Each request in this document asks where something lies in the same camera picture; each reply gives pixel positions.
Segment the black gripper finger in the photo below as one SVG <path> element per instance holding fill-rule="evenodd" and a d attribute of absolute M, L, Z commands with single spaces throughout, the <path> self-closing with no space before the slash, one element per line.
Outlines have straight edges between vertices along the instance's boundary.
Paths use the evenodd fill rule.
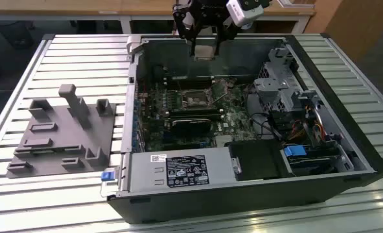
<path fill-rule="evenodd" d="M 199 34 L 199 25 L 195 23 L 189 8 L 174 8 L 173 17 L 182 39 L 187 40 L 190 45 L 190 56 L 195 56 L 197 36 Z"/>
<path fill-rule="evenodd" d="M 238 26 L 235 25 L 231 16 L 221 18 L 215 23 L 217 39 L 215 39 L 215 52 L 218 56 L 221 52 L 221 44 L 227 40 L 234 40 L 238 34 Z"/>

